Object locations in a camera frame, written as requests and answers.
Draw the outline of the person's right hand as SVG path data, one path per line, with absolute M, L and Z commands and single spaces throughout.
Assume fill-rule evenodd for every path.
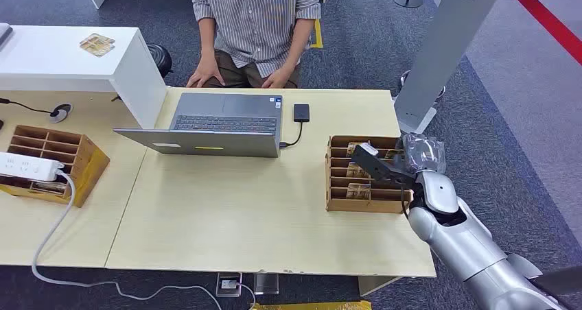
M 186 83 L 187 88 L 218 88 L 226 86 L 214 53 L 204 53 L 196 70 Z

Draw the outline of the person's left hand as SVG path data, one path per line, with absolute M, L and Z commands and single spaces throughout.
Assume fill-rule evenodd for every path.
M 262 88 L 296 88 L 295 67 L 284 65 L 269 75 Z

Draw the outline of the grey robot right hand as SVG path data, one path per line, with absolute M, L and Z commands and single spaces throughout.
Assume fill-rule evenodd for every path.
M 446 172 L 445 143 L 433 136 L 424 134 L 402 134 L 397 142 L 397 149 L 404 153 L 399 163 L 411 174 L 423 170 Z

